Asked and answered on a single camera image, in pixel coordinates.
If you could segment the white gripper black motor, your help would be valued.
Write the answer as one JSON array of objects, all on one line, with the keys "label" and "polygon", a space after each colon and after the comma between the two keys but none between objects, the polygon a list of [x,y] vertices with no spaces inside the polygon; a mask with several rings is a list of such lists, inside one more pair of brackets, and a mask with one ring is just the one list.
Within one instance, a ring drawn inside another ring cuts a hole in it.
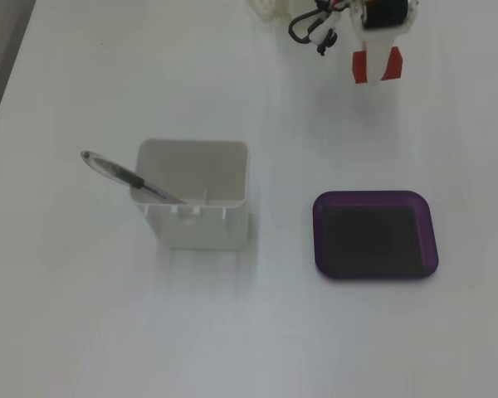
[{"label": "white gripper black motor", "polygon": [[356,37],[365,41],[366,76],[370,84],[382,80],[394,40],[410,31],[417,17],[417,0],[351,1],[349,15]]}]

